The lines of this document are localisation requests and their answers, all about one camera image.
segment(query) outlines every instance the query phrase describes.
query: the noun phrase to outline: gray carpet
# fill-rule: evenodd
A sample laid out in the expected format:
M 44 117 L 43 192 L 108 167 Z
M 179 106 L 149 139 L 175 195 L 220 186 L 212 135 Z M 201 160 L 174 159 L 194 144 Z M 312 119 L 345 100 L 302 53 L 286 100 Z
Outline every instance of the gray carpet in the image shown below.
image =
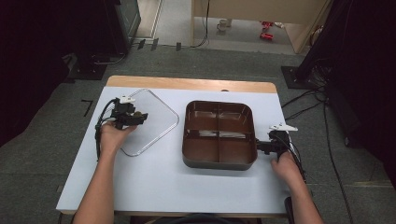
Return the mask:
M 188 77 L 276 84 L 281 104 L 303 91 L 288 90 L 280 66 L 296 66 L 302 56 L 236 52 L 210 49 L 136 47 L 120 63 L 110 65 L 102 81 L 77 80 L 61 84 L 37 112 L 24 133 L 0 148 L 0 223 L 56 223 L 55 206 L 77 155 L 93 109 L 106 80 L 113 75 Z M 84 117 L 88 103 L 93 106 Z M 306 96 L 285 107 L 289 115 L 316 103 Z M 347 148 L 332 110 L 326 108 L 335 164 L 344 182 L 355 223 L 394 223 L 396 194 L 382 164 L 363 148 Z M 289 122 L 299 128 L 291 138 L 302 154 L 307 183 L 326 223 L 348 223 L 341 190 L 332 169 L 326 143 L 323 106 Z M 64 222 L 70 220 L 65 216 Z M 268 219 L 264 223 L 287 223 Z M 116 223 L 128 223 L 117 217 Z

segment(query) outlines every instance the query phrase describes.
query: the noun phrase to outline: human hand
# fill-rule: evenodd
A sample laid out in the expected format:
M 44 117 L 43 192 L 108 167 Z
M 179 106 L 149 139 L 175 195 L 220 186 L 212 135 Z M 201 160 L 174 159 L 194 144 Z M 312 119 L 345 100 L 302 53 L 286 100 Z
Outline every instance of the human hand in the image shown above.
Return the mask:
M 115 128 L 112 121 L 106 122 L 101 128 L 101 154 L 116 155 L 129 133 L 137 126 L 129 126 L 123 130 Z
M 296 183 L 296 181 L 303 180 L 300 170 L 289 151 L 283 153 L 280 156 L 279 161 L 271 160 L 271 166 L 275 173 L 285 180 L 288 186 Z

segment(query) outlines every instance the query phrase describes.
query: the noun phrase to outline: transparent lid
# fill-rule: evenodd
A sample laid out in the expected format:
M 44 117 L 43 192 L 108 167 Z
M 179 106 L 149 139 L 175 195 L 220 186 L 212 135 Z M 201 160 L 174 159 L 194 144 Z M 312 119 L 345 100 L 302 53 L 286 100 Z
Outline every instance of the transparent lid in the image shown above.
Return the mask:
M 129 96 L 135 99 L 135 112 L 148 113 L 145 122 L 128 135 L 121 147 L 127 156 L 135 157 L 174 129 L 178 124 L 178 114 L 150 90 L 142 89 Z M 113 108 L 107 110 L 108 117 Z

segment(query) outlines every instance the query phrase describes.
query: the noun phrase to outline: human arm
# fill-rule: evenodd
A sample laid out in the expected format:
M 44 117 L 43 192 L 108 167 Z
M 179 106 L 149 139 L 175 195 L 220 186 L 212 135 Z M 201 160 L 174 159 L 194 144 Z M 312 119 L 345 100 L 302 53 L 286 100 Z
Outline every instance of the human arm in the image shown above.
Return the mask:
M 114 161 L 118 149 L 134 129 L 136 129 L 136 126 L 118 130 L 113 126 L 113 122 L 107 122 L 102 126 L 101 156 L 73 223 L 113 223 Z
M 291 153 L 283 153 L 279 161 L 271 161 L 271 165 L 290 189 L 294 222 L 296 224 L 323 223 Z

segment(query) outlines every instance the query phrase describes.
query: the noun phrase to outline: brown tray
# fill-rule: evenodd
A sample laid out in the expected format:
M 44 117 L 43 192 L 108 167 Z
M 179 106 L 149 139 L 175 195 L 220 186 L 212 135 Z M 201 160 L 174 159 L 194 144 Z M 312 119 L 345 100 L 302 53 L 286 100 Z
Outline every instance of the brown tray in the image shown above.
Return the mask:
M 247 105 L 192 101 L 186 107 L 183 161 L 193 168 L 247 170 L 257 159 Z

